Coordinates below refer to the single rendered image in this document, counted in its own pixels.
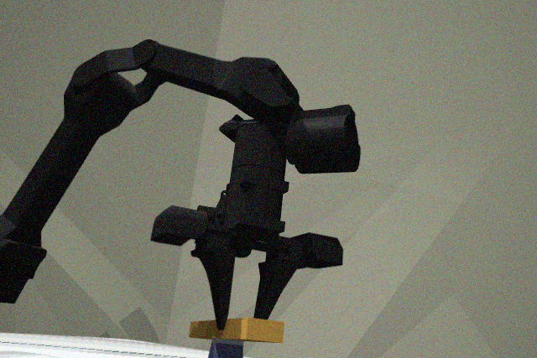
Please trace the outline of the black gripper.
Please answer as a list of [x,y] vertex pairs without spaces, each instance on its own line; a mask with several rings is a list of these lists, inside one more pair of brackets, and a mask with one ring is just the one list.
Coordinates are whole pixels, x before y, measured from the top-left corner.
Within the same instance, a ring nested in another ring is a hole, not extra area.
[[[260,282],[254,318],[268,319],[296,269],[342,266],[343,249],[336,237],[307,232],[293,237],[281,221],[283,194],[289,182],[276,169],[243,165],[232,169],[227,207],[221,225],[208,222],[207,212],[172,205],[154,219],[150,241],[182,246],[195,239],[211,287],[216,328],[224,330],[229,314],[236,250],[266,252],[259,262]],[[233,237],[235,236],[235,237]],[[264,242],[261,242],[264,241]]]

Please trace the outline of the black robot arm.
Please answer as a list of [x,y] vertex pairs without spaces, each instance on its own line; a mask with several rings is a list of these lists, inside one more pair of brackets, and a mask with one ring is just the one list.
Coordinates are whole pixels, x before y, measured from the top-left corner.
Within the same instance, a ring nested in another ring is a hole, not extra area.
[[[118,72],[142,68],[134,85]],[[355,112],[350,105],[304,111],[300,96],[272,60],[217,60],[146,39],[106,50],[79,65],[64,93],[64,118],[0,215],[0,303],[14,304],[34,279],[47,251],[41,231],[96,140],[119,127],[130,111],[169,82],[223,99],[238,114],[219,127],[235,143],[232,169],[276,169],[286,159],[300,174],[356,172],[360,162]]]

